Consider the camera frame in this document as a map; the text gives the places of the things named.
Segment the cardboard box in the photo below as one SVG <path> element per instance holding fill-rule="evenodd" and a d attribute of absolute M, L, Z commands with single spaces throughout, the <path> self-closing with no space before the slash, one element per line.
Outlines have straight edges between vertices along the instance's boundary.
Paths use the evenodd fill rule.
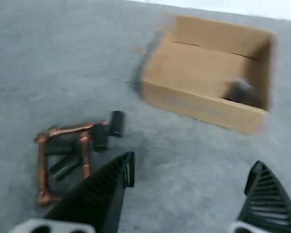
<path fill-rule="evenodd" d="M 177 16 L 142 72 L 145 102 L 182 115 L 253 133 L 270 105 L 273 35 L 257 29 Z M 223 99 L 242 79 L 259 94 L 259 105 Z"/>

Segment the white wall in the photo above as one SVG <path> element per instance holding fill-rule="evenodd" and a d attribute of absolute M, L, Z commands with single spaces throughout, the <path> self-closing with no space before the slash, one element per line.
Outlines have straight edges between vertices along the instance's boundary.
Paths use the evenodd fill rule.
<path fill-rule="evenodd" d="M 291 20 L 291 0 L 134 0 L 185 8 Z"/>

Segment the copper pipe frame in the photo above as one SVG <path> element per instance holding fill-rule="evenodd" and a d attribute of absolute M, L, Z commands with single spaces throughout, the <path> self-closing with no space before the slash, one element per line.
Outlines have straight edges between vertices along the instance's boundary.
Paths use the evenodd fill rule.
<path fill-rule="evenodd" d="M 83 178 L 86 179 L 91 174 L 91 168 L 89 163 L 90 148 L 89 148 L 90 136 L 88 132 L 82 132 L 79 135 L 78 143 L 81 146 L 81 161 Z"/>
<path fill-rule="evenodd" d="M 36 203 L 40 206 L 46 206 L 52 201 L 61 200 L 61 197 L 53 195 L 48 191 L 48 179 L 47 179 L 47 157 L 45 155 L 45 142 L 48 137 L 44 133 L 38 133 L 34 139 L 38 144 L 38 173 L 37 182 L 39 186 L 38 193 L 36 195 Z"/>
<path fill-rule="evenodd" d="M 62 197 L 51 194 L 48 191 L 48 178 L 47 178 L 47 157 L 45 155 L 45 143 L 46 141 L 53 136 L 76 133 L 79 131 L 85 131 L 79 136 L 79 143 L 81 145 L 81 159 L 82 159 L 82 171 L 83 177 L 86 179 L 90 174 L 90 164 L 89 164 L 89 133 L 90 130 L 95 124 L 85 124 L 85 125 L 76 125 L 68 127 L 51 127 L 46 133 L 38 133 L 34 141 L 38 144 L 38 174 L 37 182 L 39 186 L 38 193 L 36 195 L 36 203 L 42 207 L 47 206 L 53 201 L 59 201 Z"/>

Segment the gray carpet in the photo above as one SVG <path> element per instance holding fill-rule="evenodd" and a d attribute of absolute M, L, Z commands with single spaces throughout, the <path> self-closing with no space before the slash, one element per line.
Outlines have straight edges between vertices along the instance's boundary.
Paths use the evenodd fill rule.
<path fill-rule="evenodd" d="M 246 136 L 145 104 L 134 88 L 163 13 L 223 20 L 277 35 L 273 107 Z M 98 168 L 136 152 L 121 233 L 221 233 L 237 217 L 256 160 L 291 197 L 291 22 L 122 0 L 0 0 L 0 233 L 49 210 L 34 204 L 38 131 L 127 113 L 125 137 L 93 154 Z M 57 185 L 69 189 L 76 170 Z"/>

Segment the black cylinder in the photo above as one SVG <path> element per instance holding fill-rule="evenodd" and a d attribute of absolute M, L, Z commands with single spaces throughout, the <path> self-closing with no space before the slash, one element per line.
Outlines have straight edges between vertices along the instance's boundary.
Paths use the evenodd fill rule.
<path fill-rule="evenodd" d="M 54 178 L 57 181 L 60 181 L 80 165 L 81 161 L 79 156 L 67 155 L 63 159 L 55 163 L 49 169 L 49 172 L 52 178 Z"/>
<path fill-rule="evenodd" d="M 109 135 L 106 125 L 94 125 L 91 138 L 93 141 L 93 150 L 96 152 L 104 152 L 108 149 Z"/>
<path fill-rule="evenodd" d="M 248 95 L 248 88 L 245 88 L 241 83 L 235 82 L 224 99 L 242 103 Z"/>
<path fill-rule="evenodd" d="M 67 140 L 51 140 L 45 144 L 46 155 L 69 155 L 74 152 L 73 144 Z"/>
<path fill-rule="evenodd" d="M 124 129 L 124 112 L 113 111 L 109 126 L 109 134 L 113 137 L 122 137 Z"/>

